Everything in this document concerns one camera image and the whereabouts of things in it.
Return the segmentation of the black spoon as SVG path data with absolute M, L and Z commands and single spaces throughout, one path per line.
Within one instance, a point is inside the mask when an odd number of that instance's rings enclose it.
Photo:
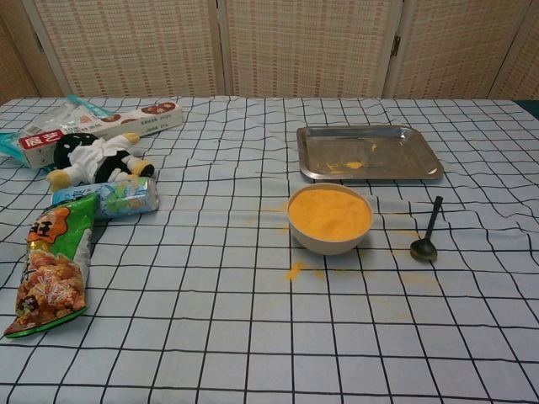
M 437 196 L 433 204 L 433 209 L 424 237 L 411 243 L 409 251 L 413 258 L 424 261 L 435 261 L 437 259 L 438 252 L 430 238 L 432 231 L 434 230 L 437 215 L 440 211 L 442 203 L 443 198 L 441 196 Z

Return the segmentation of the steel tray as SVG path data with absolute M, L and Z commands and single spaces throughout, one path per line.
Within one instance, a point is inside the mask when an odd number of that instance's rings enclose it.
M 308 126 L 296 132 L 301 172 L 316 180 L 430 180 L 444 168 L 404 125 Z

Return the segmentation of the blue checked tablecloth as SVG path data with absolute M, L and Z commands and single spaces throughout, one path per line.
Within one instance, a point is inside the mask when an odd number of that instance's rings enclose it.
M 100 222 L 88 311 L 7 339 L 43 172 L 0 155 L 0 404 L 539 404 L 539 120 L 492 100 L 181 97 L 157 211 Z M 403 124 L 445 173 L 355 182 L 361 245 L 290 235 L 296 131 Z M 435 261 L 413 258 L 435 198 Z

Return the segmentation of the long white cardboard box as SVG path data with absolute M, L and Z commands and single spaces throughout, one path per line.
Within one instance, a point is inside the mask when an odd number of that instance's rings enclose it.
M 25 136 L 19 139 L 26 163 L 31 168 L 42 168 L 54 162 L 53 154 L 56 142 L 66 134 L 90 133 L 106 140 L 124 133 L 133 132 L 139 136 L 148 136 L 183 124 L 181 106 L 173 101 L 165 101 L 141 109 L 114 113 L 109 118 L 91 121 L 82 118 L 80 126 L 67 130 L 56 129 Z

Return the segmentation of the small light green packet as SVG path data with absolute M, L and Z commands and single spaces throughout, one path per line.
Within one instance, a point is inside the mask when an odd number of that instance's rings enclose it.
M 51 196 L 53 205 L 96 194 L 95 219 L 106 220 L 140 215 L 158 209 L 157 185 L 152 178 L 127 179 L 112 183 L 95 183 L 62 189 Z

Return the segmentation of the woven folding screen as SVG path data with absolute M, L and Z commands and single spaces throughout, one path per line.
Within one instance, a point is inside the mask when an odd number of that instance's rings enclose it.
M 539 0 L 0 0 L 0 104 L 539 100 Z

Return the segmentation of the black white plush doll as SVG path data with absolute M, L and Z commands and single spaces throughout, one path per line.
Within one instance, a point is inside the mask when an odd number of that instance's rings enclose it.
M 152 177 L 153 164 L 129 152 L 139 140 L 140 136 L 131 132 L 109 140 L 90 133 L 63 136 L 54 150 L 55 169 L 46 177 L 51 190 Z

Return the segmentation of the green snack bag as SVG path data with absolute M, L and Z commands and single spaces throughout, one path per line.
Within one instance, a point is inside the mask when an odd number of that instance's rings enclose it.
M 52 205 L 29 229 L 26 264 L 15 302 L 15 320 L 6 338 L 44 332 L 82 315 L 96 194 Z

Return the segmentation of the silver teal plastic bag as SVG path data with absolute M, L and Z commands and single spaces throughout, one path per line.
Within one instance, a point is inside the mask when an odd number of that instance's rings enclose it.
M 0 131 L 0 153 L 26 163 L 19 139 L 25 136 L 33 136 L 42 132 L 62 129 L 67 130 L 75 126 L 80 126 L 82 118 L 89 118 L 91 121 L 109 118 L 112 112 L 92 104 L 77 95 L 69 94 L 67 101 L 60 106 L 53 107 L 52 110 L 32 119 L 21 129 Z

